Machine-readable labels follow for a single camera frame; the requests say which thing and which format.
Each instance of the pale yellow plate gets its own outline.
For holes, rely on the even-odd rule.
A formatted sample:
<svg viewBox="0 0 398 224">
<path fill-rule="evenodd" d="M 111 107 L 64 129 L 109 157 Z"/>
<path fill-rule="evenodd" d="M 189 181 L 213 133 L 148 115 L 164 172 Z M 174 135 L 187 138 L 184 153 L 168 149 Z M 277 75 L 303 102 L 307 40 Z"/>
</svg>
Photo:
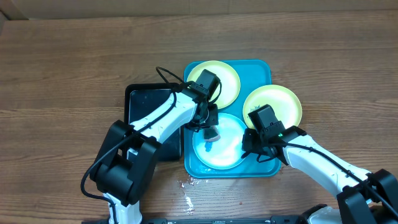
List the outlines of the pale yellow plate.
<svg viewBox="0 0 398 224">
<path fill-rule="evenodd" d="M 243 119 L 248 128 L 254 129 L 248 114 L 264 105 L 274 109 L 285 128 L 299 125 L 303 111 L 297 96 L 286 87 L 266 85 L 251 92 L 243 104 Z"/>
<path fill-rule="evenodd" d="M 239 95 L 239 91 L 241 91 L 241 80 L 239 79 L 238 73 L 236 73 L 235 69 L 227 63 L 213 60 L 200 63 L 193 68 L 189 73 L 187 81 L 196 81 L 204 69 L 216 74 L 223 85 L 221 95 L 215 102 L 218 109 L 229 106 L 234 100 L 236 100 Z M 219 92 L 220 86 L 217 87 L 210 100 L 214 100 Z"/>
</svg>

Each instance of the wooden table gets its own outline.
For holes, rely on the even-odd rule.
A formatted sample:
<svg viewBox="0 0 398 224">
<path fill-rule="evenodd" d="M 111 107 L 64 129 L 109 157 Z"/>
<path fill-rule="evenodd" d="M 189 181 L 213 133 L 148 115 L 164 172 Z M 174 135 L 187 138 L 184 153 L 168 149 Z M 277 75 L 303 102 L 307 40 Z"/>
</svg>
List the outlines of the wooden table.
<svg viewBox="0 0 398 224">
<path fill-rule="evenodd" d="M 108 216 L 80 179 L 131 83 L 182 77 L 195 60 L 259 58 L 303 106 L 302 129 L 344 160 L 398 175 L 398 12 L 8 21 L 0 36 L 0 222 Z M 145 217 L 269 217 L 335 199 L 298 170 L 263 179 L 191 178 L 160 163 Z M 96 192 L 88 181 L 87 188 Z M 189 212 L 190 198 L 194 212 Z"/>
</svg>

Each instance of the light blue plate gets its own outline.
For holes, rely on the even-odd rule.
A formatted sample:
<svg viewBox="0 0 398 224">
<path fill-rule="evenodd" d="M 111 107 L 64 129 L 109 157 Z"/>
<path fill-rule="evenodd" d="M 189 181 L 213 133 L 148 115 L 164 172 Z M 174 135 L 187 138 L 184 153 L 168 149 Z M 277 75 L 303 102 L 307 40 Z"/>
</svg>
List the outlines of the light blue plate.
<svg viewBox="0 0 398 224">
<path fill-rule="evenodd" d="M 221 138 L 215 142 L 206 142 L 204 130 L 193 133 L 192 146 L 202 163 L 213 169 L 230 169 L 239 165 L 243 159 L 242 138 L 246 125 L 239 118 L 218 114 L 216 126 Z"/>
<path fill-rule="evenodd" d="M 222 61 L 232 66 L 238 73 L 241 80 L 241 91 L 237 99 L 226 108 L 219 110 L 219 113 L 231 114 L 243 122 L 243 104 L 248 95 L 256 88 L 270 85 L 271 70 L 268 64 L 262 60 L 225 60 Z M 192 62 L 184 71 L 184 80 L 191 70 L 202 62 Z M 275 175 L 281 166 L 278 159 L 269 162 L 258 163 L 257 155 L 250 154 L 240 164 L 230 169 L 215 169 L 211 162 L 204 163 L 199 159 L 193 149 L 193 131 L 183 130 L 184 164 L 187 172 L 196 178 L 232 178 L 232 177 L 270 177 Z"/>
</svg>

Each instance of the black container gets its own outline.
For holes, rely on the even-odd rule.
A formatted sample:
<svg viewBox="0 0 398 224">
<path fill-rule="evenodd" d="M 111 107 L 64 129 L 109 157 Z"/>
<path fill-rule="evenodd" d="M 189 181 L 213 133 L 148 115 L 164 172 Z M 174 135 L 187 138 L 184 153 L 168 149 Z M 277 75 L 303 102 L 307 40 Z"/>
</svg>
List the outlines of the black container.
<svg viewBox="0 0 398 224">
<path fill-rule="evenodd" d="M 166 83 L 132 84 L 124 96 L 124 122 L 130 124 L 144 118 L 169 98 L 171 89 Z M 159 161 L 176 161 L 182 155 L 182 128 L 176 130 L 160 148 Z"/>
</svg>

